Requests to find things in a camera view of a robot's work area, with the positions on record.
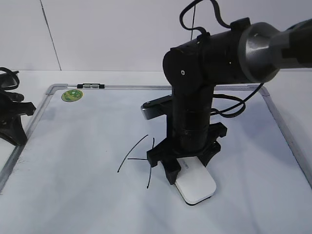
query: black bracket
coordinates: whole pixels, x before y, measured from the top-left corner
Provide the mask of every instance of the black bracket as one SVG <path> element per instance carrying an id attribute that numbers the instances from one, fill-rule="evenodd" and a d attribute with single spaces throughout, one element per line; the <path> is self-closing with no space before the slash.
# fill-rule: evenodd
<path id="1" fill-rule="evenodd" d="M 24 145 L 27 142 L 27 136 L 20 116 L 32 116 L 36 108 L 31 102 L 21 103 L 24 100 L 22 94 L 5 91 L 17 88 L 19 80 L 18 82 L 16 80 L 18 78 L 12 78 L 10 74 L 0 75 L 0 138 L 13 145 Z M 6 84 L 9 83 L 15 84 L 15 87 L 7 86 Z"/>
<path id="2" fill-rule="evenodd" d="M 209 125 L 209 131 L 205 147 L 192 153 L 182 152 L 174 147 L 172 141 L 172 97 L 165 96 L 149 102 L 141 107 L 146 119 L 152 119 L 161 115 L 167 116 L 167 137 L 156 147 L 147 152 L 147 160 L 151 167 L 157 166 L 160 161 L 165 169 L 166 177 L 170 184 L 174 184 L 181 166 L 177 158 L 198 157 L 201 163 L 206 167 L 214 155 L 221 150 L 220 144 L 217 142 L 218 137 L 224 137 L 227 128 L 222 123 Z"/>

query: whiteboard frame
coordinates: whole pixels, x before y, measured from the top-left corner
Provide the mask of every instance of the whiteboard frame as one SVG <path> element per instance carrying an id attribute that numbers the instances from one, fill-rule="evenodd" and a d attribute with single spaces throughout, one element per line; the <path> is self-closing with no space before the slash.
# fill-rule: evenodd
<path id="1" fill-rule="evenodd" d="M 215 87 L 215 91 L 253 91 L 257 85 L 234 85 L 234 86 L 227 86 L 227 85 L 219 85 Z M 33 131 L 35 130 L 38 122 L 42 114 L 44 113 L 46 107 L 49 105 L 51 98 L 53 97 L 54 93 L 57 90 L 67 90 L 67 89 L 77 89 L 77 85 L 69 85 L 69 84 L 53 84 L 51 85 L 46 93 L 43 101 L 37 108 L 36 112 L 32 116 L 28 126 L 26 127 L 26 135 L 27 138 L 31 136 Z M 82 88 L 82 90 L 86 89 L 98 89 L 98 88 Z M 171 90 L 171 86 L 132 86 L 132 85 L 105 85 L 103 90 Z M 278 125 L 281 133 L 284 136 L 292 154 L 294 155 L 296 161 L 299 164 L 303 174 L 305 175 L 308 183 L 312 188 L 312 168 L 309 167 L 307 160 L 298 146 L 296 140 L 294 139 L 292 133 L 290 132 L 289 128 L 287 127 L 283 117 L 279 113 L 278 109 L 276 108 L 275 104 L 273 103 L 268 90 L 265 87 L 261 87 L 259 93 L 263 97 L 265 103 L 267 104 L 273 118 L 275 119 L 276 124 Z M 21 155 L 24 146 L 16 146 L 12 151 L 11 155 L 9 156 L 6 164 L 4 165 L 3 169 L 0 172 L 0 192 L 3 190 L 12 170 Z"/>

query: black wire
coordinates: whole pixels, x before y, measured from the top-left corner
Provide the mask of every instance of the black wire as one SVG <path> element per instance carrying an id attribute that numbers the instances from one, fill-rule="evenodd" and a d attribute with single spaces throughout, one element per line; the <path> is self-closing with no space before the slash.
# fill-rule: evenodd
<path id="1" fill-rule="evenodd" d="M 246 109 L 246 104 L 244 103 L 244 101 L 238 97 L 234 97 L 234 96 L 230 96 L 230 95 L 225 95 L 225 94 L 214 94 L 213 95 L 214 98 L 221 98 L 221 99 L 227 99 L 227 100 L 233 100 L 233 101 L 238 101 L 239 103 L 242 103 L 242 107 L 234 112 L 234 113 L 231 113 L 231 114 L 224 114 L 224 113 L 220 113 L 219 110 L 217 110 L 216 108 L 212 108 L 211 109 L 211 112 L 212 113 L 215 113 L 215 112 L 218 112 L 219 115 L 221 115 L 222 117 L 224 118 L 234 118 L 238 115 L 240 115 L 241 113 L 244 112 L 244 110 Z"/>
<path id="2" fill-rule="evenodd" d="M 16 82 L 16 85 L 14 85 L 12 87 L 2 88 L 3 90 L 12 90 L 12 89 L 18 88 L 18 86 L 20 84 L 20 79 L 18 78 L 18 76 L 14 72 L 12 72 L 10 69 L 7 69 L 5 67 L 0 67 L 0 71 L 5 72 L 6 74 L 10 75 L 12 77 L 12 79 Z"/>
<path id="3" fill-rule="evenodd" d="M 249 94 L 244 100 L 241 100 L 240 98 L 237 98 L 237 99 L 240 99 L 241 101 L 238 104 L 234 105 L 234 106 L 231 106 L 231 107 L 229 107 L 227 109 L 224 109 L 222 111 L 219 111 L 218 109 L 212 108 L 212 113 L 210 115 L 211 116 L 221 115 L 221 116 L 223 116 L 225 118 L 233 118 L 233 117 L 238 116 L 239 114 L 241 114 L 245 110 L 245 108 L 246 108 L 245 102 L 248 101 L 253 95 L 255 95 L 261 89 L 262 86 L 263 86 L 263 83 L 259 84 L 259 86 L 251 94 Z M 228 112 L 230 110 L 235 109 L 236 107 L 238 107 L 240 105 L 245 106 L 245 108 L 243 109 L 243 107 L 242 107 L 240 110 L 238 110 L 237 112 L 232 113 L 232 114 L 223 114 L 225 112 Z"/>
<path id="4" fill-rule="evenodd" d="M 154 148 L 154 145 L 155 145 L 155 138 L 153 137 L 153 145 L 152 145 L 152 149 Z M 152 166 L 150 165 L 150 175 L 149 175 L 149 178 L 148 178 L 148 183 L 147 183 L 147 186 L 146 188 L 148 189 L 148 187 L 150 186 L 150 182 L 151 182 L 151 175 L 152 175 Z"/>
<path id="5" fill-rule="evenodd" d="M 146 158 L 137 158 L 137 157 L 132 157 L 132 158 L 127 158 L 128 160 L 147 160 Z"/>
<path id="6" fill-rule="evenodd" d="M 216 18 L 216 21 L 223 27 L 225 28 L 231 28 L 230 25 L 226 24 L 222 17 L 221 17 L 221 12 L 220 12 L 220 7 L 219 7 L 219 4 L 217 3 L 216 0 L 210 0 L 211 3 L 213 4 L 213 7 L 214 7 L 214 15 L 215 15 L 215 18 Z"/>
<path id="7" fill-rule="evenodd" d="M 192 28 L 194 28 L 195 12 L 196 12 L 196 5 L 194 6 L 194 11 L 193 11 Z M 193 31 L 194 31 L 194 29 L 192 29 L 192 32 L 191 32 L 191 40 L 193 40 Z"/>
<path id="8" fill-rule="evenodd" d="M 179 20 L 180 20 L 180 24 L 182 26 L 182 28 L 184 28 L 185 30 L 188 30 L 188 31 L 193 31 L 193 30 L 198 30 L 201 32 L 201 34 L 206 34 L 206 30 L 203 28 L 203 27 L 194 27 L 192 25 L 192 28 L 189 28 L 189 27 L 186 27 L 185 24 L 184 24 L 184 21 L 183 21 L 183 18 L 184 18 L 184 15 L 190 10 L 192 9 L 193 7 L 195 7 L 198 3 L 200 3 L 201 1 L 203 0 L 194 0 L 192 1 L 188 6 L 186 6 L 180 13 L 180 17 L 179 17 Z M 210 2 L 212 3 L 213 7 L 214 7 L 214 15 L 215 15 L 215 18 L 216 18 L 216 21 L 223 27 L 225 28 L 231 28 L 230 25 L 226 24 L 222 17 L 221 17 L 221 12 L 220 12 L 220 7 L 217 3 L 216 0 L 210 0 Z"/>
<path id="9" fill-rule="evenodd" d="M 141 140 L 139 140 L 138 142 L 137 142 L 137 144 L 135 144 L 134 145 L 134 147 L 132 147 L 132 149 L 127 153 L 127 155 L 126 155 L 126 157 L 123 159 L 123 161 L 122 161 L 122 163 L 121 163 L 121 165 L 119 166 L 119 168 L 118 168 L 118 171 L 117 172 L 119 172 L 120 171 L 120 169 L 121 169 L 121 166 L 123 165 L 123 163 L 124 163 L 124 161 L 126 160 L 126 158 L 127 158 L 127 156 L 129 155 L 129 153 L 131 153 L 131 151 L 145 138 L 145 137 L 147 137 L 148 136 L 148 134 L 147 135 L 145 135 L 144 137 L 142 137 L 142 139 Z"/>

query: green sticker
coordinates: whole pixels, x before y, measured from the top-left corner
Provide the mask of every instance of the green sticker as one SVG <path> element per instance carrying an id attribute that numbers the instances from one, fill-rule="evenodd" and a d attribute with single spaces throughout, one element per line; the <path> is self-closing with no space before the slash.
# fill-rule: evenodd
<path id="1" fill-rule="evenodd" d="M 73 102 L 78 101 L 80 98 L 82 98 L 83 92 L 78 89 L 72 89 L 68 90 L 62 95 L 62 100 L 66 102 Z"/>

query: robotic arm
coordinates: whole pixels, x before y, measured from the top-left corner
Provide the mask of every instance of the robotic arm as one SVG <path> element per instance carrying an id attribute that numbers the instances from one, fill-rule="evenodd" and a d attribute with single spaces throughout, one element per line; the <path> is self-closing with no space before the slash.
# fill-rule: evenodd
<path id="1" fill-rule="evenodd" d="M 184 14 L 201 1 L 193 1 L 180 15 L 183 28 L 201 35 L 171 48 L 163 59 L 172 95 L 142 105 L 146 119 L 167 116 L 167 137 L 147 152 L 147 159 L 151 167 L 161 161 L 170 184 L 181 170 L 177 158 L 197 156 L 207 166 L 221 149 L 217 138 L 224 137 L 227 128 L 222 123 L 210 124 L 211 113 L 227 111 L 211 108 L 213 97 L 217 98 L 216 85 L 261 83 L 261 88 L 280 69 L 312 68 L 312 19 L 284 32 L 263 22 L 251 24 L 249 18 L 227 25 L 217 2 L 211 0 L 217 21 L 229 31 L 210 35 L 202 27 L 187 28 L 183 23 Z M 238 104 L 243 107 L 237 115 L 245 109 L 245 101 Z"/>

